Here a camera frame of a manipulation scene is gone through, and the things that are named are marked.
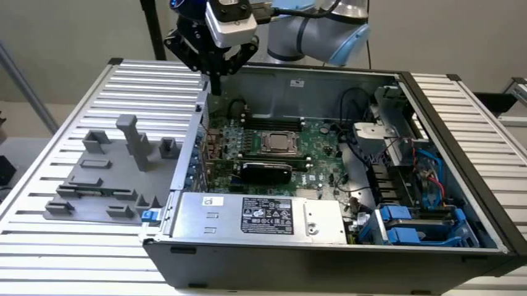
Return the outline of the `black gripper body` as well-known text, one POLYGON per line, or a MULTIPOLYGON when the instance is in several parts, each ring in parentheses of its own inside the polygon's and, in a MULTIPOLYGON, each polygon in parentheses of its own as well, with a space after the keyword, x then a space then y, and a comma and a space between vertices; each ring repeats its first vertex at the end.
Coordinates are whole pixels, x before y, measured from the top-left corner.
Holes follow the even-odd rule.
POLYGON ((169 8, 177 14, 176 28, 193 50, 208 57, 214 75, 219 69, 219 51, 206 24, 206 1, 169 1, 169 8))

